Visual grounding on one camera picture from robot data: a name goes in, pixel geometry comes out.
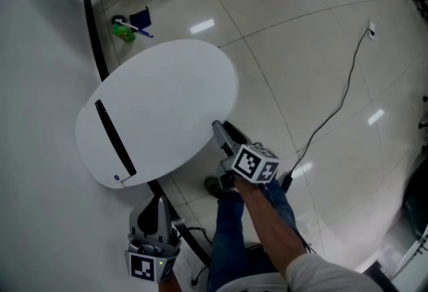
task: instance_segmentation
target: black cable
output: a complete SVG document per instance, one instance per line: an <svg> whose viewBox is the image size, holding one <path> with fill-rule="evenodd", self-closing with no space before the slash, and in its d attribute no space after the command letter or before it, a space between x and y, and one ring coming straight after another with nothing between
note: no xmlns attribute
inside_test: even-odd
<svg viewBox="0 0 428 292"><path fill-rule="evenodd" d="M365 35L366 35L367 31L370 31L372 35L375 35L374 31L372 31L371 29L369 29L369 28L368 28L368 29L366 29L366 30L364 31L364 34L362 35L362 37L361 37L361 38L360 38L360 40L358 41L358 45L356 46L356 49L355 49L355 52L354 52L354 59L352 60L352 67L351 67L351 69L350 69L350 71L349 71L348 81L347 81L347 83L346 83L346 90L345 90L345 93L343 94L343 98L342 98L342 101L341 101L341 102L340 102L340 104L339 104L339 107L337 107L337 109L336 109L333 113L331 113L331 114L330 114L330 116L329 116L329 117L327 117L327 119L326 119L323 123L321 123L321 125L320 125L317 129L315 129L315 132L313 132L313 133L312 133L312 135L311 135L311 137L309 138L309 141L308 141L308 143L307 143L307 145L306 145L306 148L305 148L305 151L303 152L303 155L299 158L299 160L298 160L298 161L297 161L297 163L294 165L293 169L291 170L291 172L290 172L288 175L290 175L290 176L291 176L291 174L293 173L294 169L295 169L295 168L297 167L297 165L299 165L299 163L302 161L303 157L305 156L306 152L308 151L309 145L310 145L310 143L311 143L312 139L314 138L315 134L316 134L316 133L317 133L317 132L322 128L322 127L324 127L324 126L325 126L325 124L326 124L328 121L330 121L330 120L331 120L331 118L332 118L334 115L336 115L336 114L339 112L339 110L340 110L340 109L342 109L342 107L343 107L343 103L344 103L344 101L345 101L345 97L346 97L346 95L348 94L348 91L349 91L350 78L351 78L352 72L354 71L356 54L358 53L358 49L360 48L361 41L364 39L364 37L365 37Z"/></svg>
<svg viewBox="0 0 428 292"><path fill-rule="evenodd" d="M213 245L213 243L211 242L211 240L208 238L207 235L207 230L201 227L189 227L188 228L190 231L201 231L203 233L203 236L205 237L205 239L208 241L208 243L210 245Z"/></svg>
<svg viewBox="0 0 428 292"><path fill-rule="evenodd" d="M316 254L315 249L313 249L313 248L312 248L312 243L308 243L307 245L308 245L308 247L307 247L307 248L308 248L309 253L314 253L314 254Z"/></svg>
<svg viewBox="0 0 428 292"><path fill-rule="evenodd" d="M206 267L203 267L203 268L199 271L199 274L196 276L196 278L194 278L194 279L191 281L192 286L196 286L196 285L197 285L198 280L199 280L199 275L201 275L201 273L204 271L204 269L207 269L207 268L206 268Z"/></svg>

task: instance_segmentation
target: blue jeans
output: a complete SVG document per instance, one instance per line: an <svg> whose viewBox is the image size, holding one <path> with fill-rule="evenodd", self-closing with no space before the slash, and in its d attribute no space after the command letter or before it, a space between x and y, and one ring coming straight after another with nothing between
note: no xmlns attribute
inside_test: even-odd
<svg viewBox="0 0 428 292"><path fill-rule="evenodd" d="M276 179L261 185L260 190L279 216L296 232L296 220L291 206ZM211 251L211 267L207 292L215 292L224 284L254 274L276 272L268 256L262 252L250 265L242 234L243 200L235 191L225 192L219 199L217 230Z"/></svg>

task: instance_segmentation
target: green bottle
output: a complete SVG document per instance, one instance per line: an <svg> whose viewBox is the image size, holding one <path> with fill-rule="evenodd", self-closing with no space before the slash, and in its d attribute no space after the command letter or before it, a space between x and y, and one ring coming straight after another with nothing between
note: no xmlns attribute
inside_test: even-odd
<svg viewBox="0 0 428 292"><path fill-rule="evenodd" d="M118 23L113 24L112 33L123 40L125 43L130 43L135 40L135 34L125 26L121 26Z"/></svg>

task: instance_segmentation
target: white object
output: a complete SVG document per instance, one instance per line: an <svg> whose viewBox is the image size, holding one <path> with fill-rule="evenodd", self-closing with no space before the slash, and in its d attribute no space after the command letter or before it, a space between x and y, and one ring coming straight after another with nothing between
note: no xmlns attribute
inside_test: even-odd
<svg viewBox="0 0 428 292"><path fill-rule="evenodd" d="M115 19L115 20L114 20L114 22L116 22L116 23L120 23L120 24L122 24L123 26L131 27L131 28L135 29L136 31L140 31L140 29L139 29L139 28L137 28L137 27L135 27L135 26L132 26L130 23L123 22L121 19Z"/></svg>
<svg viewBox="0 0 428 292"><path fill-rule="evenodd" d="M375 112L368 120L367 123L369 126L374 124L377 120L379 120L382 115L385 114L385 112L382 109L379 109L377 112Z"/></svg>
<svg viewBox="0 0 428 292"><path fill-rule="evenodd" d="M253 183L267 183L274 177L281 160L264 147L241 145L232 169Z"/></svg>
<svg viewBox="0 0 428 292"><path fill-rule="evenodd" d="M97 88L76 121L76 141L101 184L123 188L154 180L194 156L224 121L238 76L217 47L176 40L151 47L118 67ZM135 168L130 174L95 103L100 100Z"/></svg>
<svg viewBox="0 0 428 292"><path fill-rule="evenodd" d="M370 23L368 25L368 28L370 29L370 31L368 33L368 37L371 40L375 40L376 26L375 26L375 23L373 22L372 19L370 19Z"/></svg>

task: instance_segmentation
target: white oval table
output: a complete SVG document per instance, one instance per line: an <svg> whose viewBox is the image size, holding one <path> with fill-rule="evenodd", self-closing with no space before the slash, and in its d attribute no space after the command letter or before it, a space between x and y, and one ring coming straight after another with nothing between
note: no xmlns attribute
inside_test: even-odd
<svg viewBox="0 0 428 292"><path fill-rule="evenodd" d="M110 74L79 113L82 159L109 188L164 176L206 145L237 92L233 64L211 44L176 40L146 49Z"/></svg>

